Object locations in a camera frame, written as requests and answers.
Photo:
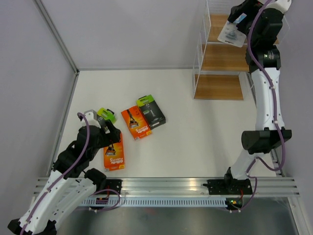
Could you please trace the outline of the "blue clear razor blister pack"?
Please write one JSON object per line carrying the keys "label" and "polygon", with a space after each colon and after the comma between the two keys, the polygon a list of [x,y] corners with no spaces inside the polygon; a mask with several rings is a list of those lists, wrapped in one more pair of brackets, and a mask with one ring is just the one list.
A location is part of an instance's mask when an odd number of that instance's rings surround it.
{"label": "blue clear razor blister pack", "polygon": [[246,35],[237,29],[237,25],[246,17],[242,13],[233,23],[226,21],[219,36],[218,41],[235,47],[243,47]]}

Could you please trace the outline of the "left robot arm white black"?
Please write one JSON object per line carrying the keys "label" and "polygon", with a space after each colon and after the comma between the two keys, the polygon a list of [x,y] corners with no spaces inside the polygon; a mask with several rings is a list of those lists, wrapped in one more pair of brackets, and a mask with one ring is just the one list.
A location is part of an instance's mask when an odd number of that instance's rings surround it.
{"label": "left robot arm white black", "polygon": [[107,186],[101,171],[87,170],[99,149],[121,141],[121,132],[110,121],[101,127],[86,124],[77,138],[59,154],[50,177],[28,211],[8,224],[15,235],[55,235],[67,217],[93,194],[119,192]]}

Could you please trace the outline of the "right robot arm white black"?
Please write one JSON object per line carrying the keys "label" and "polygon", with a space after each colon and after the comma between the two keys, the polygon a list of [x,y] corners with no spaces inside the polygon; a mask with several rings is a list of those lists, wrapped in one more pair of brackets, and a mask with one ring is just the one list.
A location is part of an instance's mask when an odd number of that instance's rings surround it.
{"label": "right robot arm white black", "polygon": [[255,130],[242,133],[243,150],[221,183],[228,193],[250,184],[249,171],[256,160],[270,171],[279,171],[280,166],[270,167],[263,156],[279,146],[285,148],[285,142],[292,137],[281,114],[281,56],[275,44],[290,6],[290,0],[245,0],[231,8],[218,36],[220,42],[236,47],[247,43],[246,63],[255,88],[257,109]]}

